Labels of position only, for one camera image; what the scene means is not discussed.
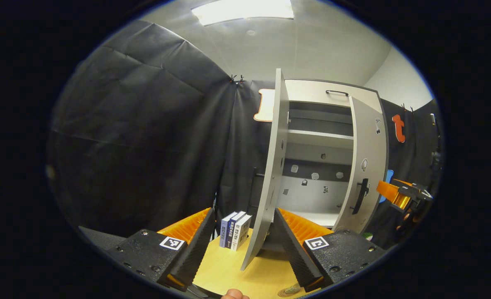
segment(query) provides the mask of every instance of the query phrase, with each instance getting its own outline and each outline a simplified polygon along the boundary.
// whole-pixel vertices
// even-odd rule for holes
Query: cabinet handle
[[[367,187],[367,183],[369,179],[363,179],[362,182],[359,182],[357,185],[361,185],[361,189],[359,190],[358,200],[356,201],[356,206],[351,206],[353,209],[352,214],[357,214],[359,212],[359,207],[362,205],[363,197],[365,197],[369,193],[369,187]]]
[[[344,95],[348,96],[348,93],[344,93],[343,91],[325,91],[326,93],[343,93]]]

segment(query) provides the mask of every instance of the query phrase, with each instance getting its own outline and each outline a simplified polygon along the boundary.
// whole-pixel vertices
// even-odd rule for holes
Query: yellow tabletop
[[[249,229],[249,236],[252,235],[253,230]],[[281,299],[279,291],[297,283],[289,261],[255,257],[244,271],[240,271],[250,240],[247,238],[237,251],[219,247],[219,237],[212,240],[193,283],[222,295],[235,288],[251,299]],[[306,293],[301,289],[284,298],[298,298],[313,292]]]

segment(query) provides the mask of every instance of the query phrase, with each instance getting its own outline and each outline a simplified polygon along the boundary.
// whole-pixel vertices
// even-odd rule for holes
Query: cabinet
[[[242,270],[264,243],[275,207],[361,233],[385,180],[387,130],[378,93],[276,70],[274,115],[259,209]]]

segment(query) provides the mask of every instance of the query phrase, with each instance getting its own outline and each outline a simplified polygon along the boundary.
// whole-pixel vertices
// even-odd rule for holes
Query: white book
[[[234,233],[232,234],[232,245],[230,246],[231,250],[238,250],[240,245],[245,242],[250,225],[251,215],[245,215],[236,222],[234,225]]]
[[[232,245],[232,235],[234,233],[234,225],[236,221],[240,220],[240,218],[245,215],[245,212],[239,212],[234,217],[229,220],[229,224],[227,225],[227,239],[225,240],[225,248],[230,248]]]
[[[219,247],[225,247],[225,241],[227,240],[227,226],[230,218],[234,217],[238,212],[232,212],[224,219],[221,219],[221,228],[219,231]]]

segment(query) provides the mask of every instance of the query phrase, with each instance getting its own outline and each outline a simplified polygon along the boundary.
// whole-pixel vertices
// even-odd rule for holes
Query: hand
[[[232,288],[228,290],[226,295],[223,295],[221,299],[249,299],[249,296],[245,296],[242,292]]]

